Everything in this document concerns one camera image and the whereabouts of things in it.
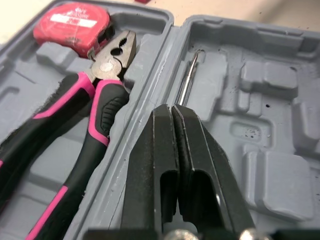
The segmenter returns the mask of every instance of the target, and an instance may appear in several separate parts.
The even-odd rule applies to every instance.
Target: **screwdriver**
[[[185,106],[188,102],[190,90],[193,84],[193,78],[195,76],[195,72],[197,69],[197,60],[200,52],[204,52],[202,49],[198,49],[191,60],[191,64],[189,65],[189,68],[184,73],[184,78],[181,83],[181,87],[178,93],[178,96],[175,100],[176,104],[179,104],[181,106]]]

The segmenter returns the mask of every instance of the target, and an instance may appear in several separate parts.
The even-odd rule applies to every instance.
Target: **metal pliers head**
[[[100,80],[121,80],[137,49],[136,33],[125,30],[93,58],[91,73]]]

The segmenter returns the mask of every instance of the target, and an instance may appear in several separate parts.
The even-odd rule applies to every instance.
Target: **red object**
[[[33,29],[33,36],[40,45],[54,42],[87,58],[89,51],[97,53],[107,44],[107,40],[99,42],[98,38],[109,23],[108,12],[100,6],[68,3],[46,12]]]
[[[134,1],[142,3],[142,4],[147,4],[148,2],[150,2],[150,0],[134,0]]]

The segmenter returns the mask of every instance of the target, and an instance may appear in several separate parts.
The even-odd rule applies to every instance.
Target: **table surface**
[[[8,41],[51,0],[2,0],[0,3],[0,44]],[[118,2],[139,4],[134,0]],[[320,31],[320,0],[151,0],[149,7],[165,9],[180,26],[191,15],[275,24]]]

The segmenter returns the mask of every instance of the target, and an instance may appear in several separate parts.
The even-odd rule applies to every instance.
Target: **pink grip accent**
[[[33,117],[33,119],[42,119],[47,118],[53,115],[56,111],[58,111],[63,105],[65,105],[73,95],[77,93],[79,89],[84,89],[92,99],[95,95],[95,87],[92,85],[89,77],[85,72],[78,73],[77,82],[62,96],[56,101],[48,110],[44,112],[40,112]]]
[[[39,218],[39,220],[34,225],[33,229],[29,232],[28,236],[26,236],[25,240],[33,240],[36,238],[36,236],[39,234],[40,230],[46,223],[47,219],[49,218],[50,214],[53,212],[55,207],[58,205],[60,200],[63,198],[63,196],[68,191],[67,186],[62,186],[62,188],[59,190],[59,192],[55,195],[52,202],[49,204],[49,206],[46,208],[42,216]]]
[[[88,126],[89,134],[106,146],[108,146],[109,144],[109,139],[97,131],[96,116],[97,116],[97,108],[98,108],[101,91],[108,84],[118,84],[122,86],[122,82],[119,80],[102,80],[98,83],[98,86],[96,87],[96,90],[95,90],[95,96],[93,99],[92,107],[91,107],[89,126]]]

